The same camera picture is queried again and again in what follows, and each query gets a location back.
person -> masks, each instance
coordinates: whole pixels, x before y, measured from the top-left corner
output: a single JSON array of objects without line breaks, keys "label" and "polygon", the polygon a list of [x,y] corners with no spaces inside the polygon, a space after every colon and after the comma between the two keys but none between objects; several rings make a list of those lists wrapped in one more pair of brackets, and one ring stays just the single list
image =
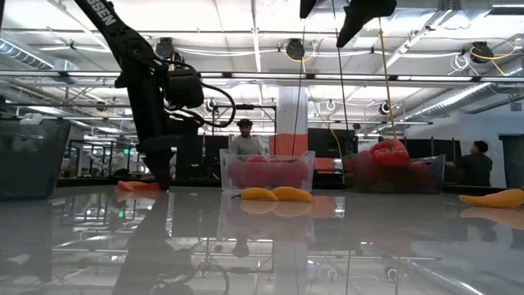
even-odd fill
[{"label": "person", "polygon": [[260,155],[260,141],[251,136],[253,122],[249,119],[241,119],[237,123],[240,136],[237,136],[230,144],[229,151],[235,155]]},{"label": "person", "polygon": [[486,156],[488,144],[484,141],[473,143],[471,153],[460,157],[448,166],[455,167],[461,174],[459,184],[471,186],[491,186],[490,174],[493,161]]}]

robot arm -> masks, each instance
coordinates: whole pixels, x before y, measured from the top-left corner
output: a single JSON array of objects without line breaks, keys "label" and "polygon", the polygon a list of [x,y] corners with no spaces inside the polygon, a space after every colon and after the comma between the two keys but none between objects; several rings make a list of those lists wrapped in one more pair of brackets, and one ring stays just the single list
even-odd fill
[{"label": "robot arm", "polygon": [[[174,134],[181,134],[185,128],[209,124],[196,113],[182,110],[182,107],[199,107],[204,102],[202,86],[217,90],[226,95],[232,103],[233,114],[230,121],[216,125],[225,127],[233,121],[235,115],[233,99],[221,89],[203,84],[192,66],[160,59],[151,45],[116,15],[111,2],[75,2],[100,31],[120,65],[122,73],[116,80],[115,87],[128,89],[129,103],[140,141],[137,150],[146,154],[144,161],[160,187],[168,189],[169,160],[173,156],[171,147],[176,146],[178,141],[178,136]],[[182,68],[169,72],[170,63]],[[182,117],[183,121],[175,131],[169,130],[171,124],[164,100],[171,105],[169,110],[184,111],[192,116],[178,116]]]}]

dark shirt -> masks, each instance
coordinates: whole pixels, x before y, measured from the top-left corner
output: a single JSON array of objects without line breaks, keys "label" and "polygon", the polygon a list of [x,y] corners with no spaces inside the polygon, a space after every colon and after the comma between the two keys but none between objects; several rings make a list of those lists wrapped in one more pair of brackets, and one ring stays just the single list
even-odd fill
[{"label": "dark shirt", "polygon": [[459,184],[490,186],[490,173],[493,161],[485,154],[470,154],[460,157],[455,161],[455,165],[463,174]]}]

reflective table surface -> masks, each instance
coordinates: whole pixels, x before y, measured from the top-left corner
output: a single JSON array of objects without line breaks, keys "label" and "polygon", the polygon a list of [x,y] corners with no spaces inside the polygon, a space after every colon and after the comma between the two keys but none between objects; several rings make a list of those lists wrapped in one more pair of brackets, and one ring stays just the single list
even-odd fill
[{"label": "reflective table surface", "polygon": [[0,294],[523,294],[524,212],[456,195],[60,188],[0,204]]}]

transparent container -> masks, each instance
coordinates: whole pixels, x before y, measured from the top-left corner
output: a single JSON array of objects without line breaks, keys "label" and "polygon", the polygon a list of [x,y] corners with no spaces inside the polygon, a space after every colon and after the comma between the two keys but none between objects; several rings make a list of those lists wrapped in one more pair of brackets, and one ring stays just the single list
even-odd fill
[{"label": "transparent container", "polygon": [[238,193],[244,188],[290,186],[310,192],[313,186],[314,152],[301,156],[239,156],[220,150],[222,190]]},{"label": "transparent container", "polygon": [[38,199],[53,194],[71,124],[0,122],[0,199]]},{"label": "transparent container", "polygon": [[411,159],[406,167],[377,165],[370,153],[342,159],[347,184],[360,193],[440,193],[444,183],[445,155]]}]

